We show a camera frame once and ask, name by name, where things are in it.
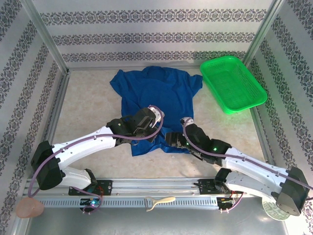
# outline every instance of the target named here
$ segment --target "metal frame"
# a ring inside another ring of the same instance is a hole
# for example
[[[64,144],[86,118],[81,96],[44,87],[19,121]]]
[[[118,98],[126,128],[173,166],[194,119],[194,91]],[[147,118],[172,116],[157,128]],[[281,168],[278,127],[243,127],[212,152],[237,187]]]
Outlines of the metal frame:
[[[243,59],[243,63],[246,67],[250,64],[251,60],[253,59],[256,51],[258,50],[262,40],[264,39],[265,35],[267,34],[271,24],[273,23],[278,11],[280,10],[281,6],[285,0],[273,0],[271,5],[269,6],[268,12],[265,15],[264,20],[262,21],[256,35],[250,44],[245,57]]]
[[[33,22],[43,42],[46,44],[47,48],[52,54],[54,60],[57,62],[58,66],[60,67],[62,74],[67,73],[68,67],[66,66],[62,55],[60,54],[57,46],[55,45],[51,35],[49,34],[47,27],[45,26],[43,19],[41,18],[39,12],[37,11],[34,3],[32,2],[32,0],[20,0],[20,2],[22,6],[24,7],[24,9],[26,10],[31,21]]]
[[[46,136],[45,136],[45,140],[49,141],[49,143],[52,143],[55,131],[57,129],[57,124],[58,124],[59,117],[61,114],[65,94],[67,92],[67,86],[68,86],[70,74],[71,72],[69,71],[68,73],[64,75],[64,78],[62,78],[60,92],[57,94],[57,97],[55,97],[56,103],[55,103],[55,106],[52,107],[53,110],[52,110],[51,119],[48,120],[50,125],[48,126],[48,129],[46,131]]]
[[[262,21],[252,43],[250,44],[248,51],[246,52],[246,55],[243,59],[243,64],[248,67],[251,60],[253,59],[255,53],[259,49],[260,44],[262,43],[262,40],[264,39],[265,35],[267,34],[270,26],[272,25],[273,21],[275,20],[275,17],[277,13],[279,12],[281,6],[285,0],[273,0],[271,5],[269,6],[268,12]],[[270,150],[268,148],[268,144],[266,141],[266,137],[264,134],[264,131],[262,129],[262,124],[260,121],[260,117],[258,115],[256,107],[253,107],[250,109],[251,116],[254,122],[254,126],[259,138],[259,142],[261,145],[261,149],[265,158],[265,161],[271,165],[274,165],[274,160],[272,155],[270,154]]]
[[[63,101],[65,98],[68,80],[70,77],[70,71],[68,71],[68,67],[66,66],[60,52],[58,51],[51,35],[49,34],[43,20],[40,17],[37,9],[35,8],[32,0],[21,0],[23,7],[26,9],[28,15],[33,21],[35,27],[37,28],[40,36],[42,37],[44,43],[47,45],[49,51],[52,56],[58,63],[63,74],[66,75],[65,79],[61,84],[61,92],[59,93],[56,101],[56,106],[53,110],[53,114],[51,116],[51,124],[49,129],[47,130],[47,140],[52,142],[54,133],[56,130],[56,126],[58,123],[58,119],[61,113]],[[276,14],[278,13],[280,7],[284,3],[284,0],[274,0],[269,7],[268,13],[260,25],[256,36],[251,43],[244,59],[243,63],[248,66],[251,62],[254,54],[256,53],[260,43],[262,42],[264,36],[266,35],[270,25],[272,24]],[[101,69],[116,69],[116,68],[96,68],[97,70]],[[94,68],[73,68],[71,71],[75,70],[94,70]],[[273,163],[271,155],[269,154],[269,150],[266,144],[266,138],[264,136],[264,132],[262,130],[262,125],[260,123],[260,119],[258,117],[256,108],[250,109],[253,121],[255,123],[255,128],[257,131],[257,135],[259,137],[259,141],[261,144],[261,148],[266,158],[266,161],[270,164]],[[157,178],[157,179],[112,179],[113,180],[113,188],[112,195],[106,196],[109,200],[120,200],[121,198],[126,199],[138,199],[143,198],[145,196],[154,196],[154,197],[165,197],[165,196],[175,196],[177,198],[187,198],[187,199],[202,199],[203,195],[199,194],[199,189],[193,185],[193,183],[197,182],[199,178]],[[26,187],[23,192],[23,196],[26,196],[27,190],[29,187],[29,181],[26,183]],[[54,189],[48,191],[40,191],[36,198],[41,198],[41,200],[46,199],[57,199],[58,201],[66,201],[69,200],[69,197],[73,198],[74,196],[68,196],[68,187],[56,187]],[[28,226],[29,219],[20,219],[16,217],[12,235],[24,235],[26,233],[26,229]]]

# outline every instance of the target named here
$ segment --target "beige floor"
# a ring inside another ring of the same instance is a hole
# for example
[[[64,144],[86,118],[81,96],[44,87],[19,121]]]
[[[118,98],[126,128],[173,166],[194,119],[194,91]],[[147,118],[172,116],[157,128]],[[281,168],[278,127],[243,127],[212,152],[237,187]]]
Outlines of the beige floor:
[[[200,74],[198,69],[186,70]],[[121,117],[121,97],[109,82],[116,70],[73,71],[53,143],[89,134],[113,118]],[[221,139],[244,153],[264,161],[249,110],[226,115],[211,92],[203,88],[193,99],[195,123],[214,139]],[[132,157],[131,147],[123,144],[74,162],[71,167],[89,168],[95,177],[210,177],[219,167],[201,162],[188,154],[166,154],[160,149]]]

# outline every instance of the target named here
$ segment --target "floral pattern wall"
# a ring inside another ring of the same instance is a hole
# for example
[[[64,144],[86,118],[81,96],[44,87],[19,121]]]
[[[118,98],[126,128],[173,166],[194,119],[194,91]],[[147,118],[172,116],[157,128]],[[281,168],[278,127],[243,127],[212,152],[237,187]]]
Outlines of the floral pattern wall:
[[[69,68],[243,58],[271,0],[33,0]]]
[[[312,0],[285,1],[249,65],[268,93],[268,100],[257,110],[271,156],[278,166],[302,169],[310,185],[313,185],[312,16]],[[296,226],[299,228],[305,229],[305,234],[313,234],[312,201],[305,204],[302,220]]]
[[[0,235],[30,175],[62,73],[18,0],[0,0]]]

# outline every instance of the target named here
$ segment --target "purple tube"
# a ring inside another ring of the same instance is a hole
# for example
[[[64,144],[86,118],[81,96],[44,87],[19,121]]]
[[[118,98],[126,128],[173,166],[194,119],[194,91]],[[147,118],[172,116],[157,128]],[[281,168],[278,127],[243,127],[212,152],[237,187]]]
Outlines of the purple tube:
[[[238,201],[235,202],[235,204],[234,204],[231,208],[229,208],[229,209],[227,209],[227,210],[222,210],[222,211],[226,212],[226,211],[231,211],[232,209],[234,209],[234,208],[240,203],[240,201],[241,201],[241,199],[243,198],[243,196],[244,196],[244,192],[241,194],[241,196],[240,196],[240,198],[238,199]]]

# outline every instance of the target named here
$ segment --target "t-shirt sleeve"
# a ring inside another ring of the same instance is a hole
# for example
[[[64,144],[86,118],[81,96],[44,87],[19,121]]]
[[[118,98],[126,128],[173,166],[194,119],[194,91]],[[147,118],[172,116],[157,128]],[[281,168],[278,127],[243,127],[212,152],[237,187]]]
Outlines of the t-shirt sleeve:
[[[114,78],[110,82],[111,86],[120,96],[123,94],[123,90],[125,88],[125,78],[123,70],[119,70]]]
[[[195,96],[198,90],[202,88],[202,76],[200,75],[190,76],[188,81],[189,81],[189,87],[192,92],[192,96]]]

